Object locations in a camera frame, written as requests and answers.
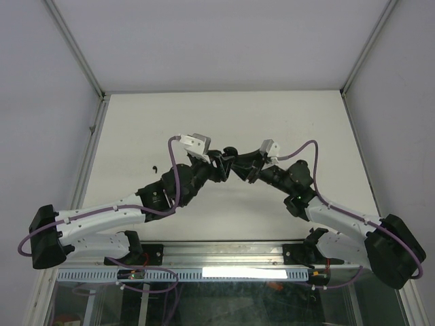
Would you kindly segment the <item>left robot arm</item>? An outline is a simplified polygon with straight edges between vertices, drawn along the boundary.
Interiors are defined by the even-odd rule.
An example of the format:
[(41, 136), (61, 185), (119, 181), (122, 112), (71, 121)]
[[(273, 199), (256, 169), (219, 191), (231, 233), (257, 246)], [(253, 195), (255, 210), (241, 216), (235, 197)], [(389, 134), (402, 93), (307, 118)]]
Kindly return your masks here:
[(190, 153), (189, 165), (174, 163), (158, 181), (111, 204), (70, 211), (56, 211), (51, 204), (40, 207), (29, 226), (32, 267), (53, 268), (79, 256), (137, 263), (143, 253), (138, 234), (126, 230), (117, 236), (106, 231), (174, 214), (207, 181), (227, 181), (237, 155), (233, 147), (208, 151), (202, 158)]

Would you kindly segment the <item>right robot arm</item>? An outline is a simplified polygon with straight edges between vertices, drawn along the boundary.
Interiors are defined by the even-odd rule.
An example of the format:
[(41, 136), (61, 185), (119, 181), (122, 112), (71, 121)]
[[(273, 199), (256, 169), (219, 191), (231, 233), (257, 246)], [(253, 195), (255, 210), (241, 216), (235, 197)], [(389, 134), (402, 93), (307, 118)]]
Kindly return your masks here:
[(306, 161), (287, 169), (278, 167), (278, 161), (257, 150), (239, 155), (232, 171), (244, 181), (262, 181), (282, 191), (291, 215), (319, 224), (305, 239), (307, 260), (335, 258), (358, 264), (393, 289), (423, 276), (425, 251), (401, 218), (366, 215), (335, 204), (320, 194), (316, 172)]

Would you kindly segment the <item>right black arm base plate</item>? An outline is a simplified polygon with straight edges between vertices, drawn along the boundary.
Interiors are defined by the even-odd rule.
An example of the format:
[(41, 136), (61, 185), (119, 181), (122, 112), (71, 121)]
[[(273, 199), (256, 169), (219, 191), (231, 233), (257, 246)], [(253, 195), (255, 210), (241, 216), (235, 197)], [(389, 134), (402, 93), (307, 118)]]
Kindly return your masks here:
[(326, 265), (329, 261), (331, 265), (343, 265), (341, 259), (324, 257), (316, 246), (297, 243), (285, 243), (282, 245), (283, 263), (290, 265), (303, 265), (314, 268), (315, 265)]

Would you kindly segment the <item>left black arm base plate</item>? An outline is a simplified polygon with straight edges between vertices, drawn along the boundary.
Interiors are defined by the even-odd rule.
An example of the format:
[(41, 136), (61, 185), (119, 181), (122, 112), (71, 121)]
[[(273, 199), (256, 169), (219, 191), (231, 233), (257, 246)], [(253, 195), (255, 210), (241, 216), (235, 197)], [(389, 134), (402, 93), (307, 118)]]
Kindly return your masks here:
[(161, 266), (163, 244), (140, 244), (116, 261), (128, 266)]

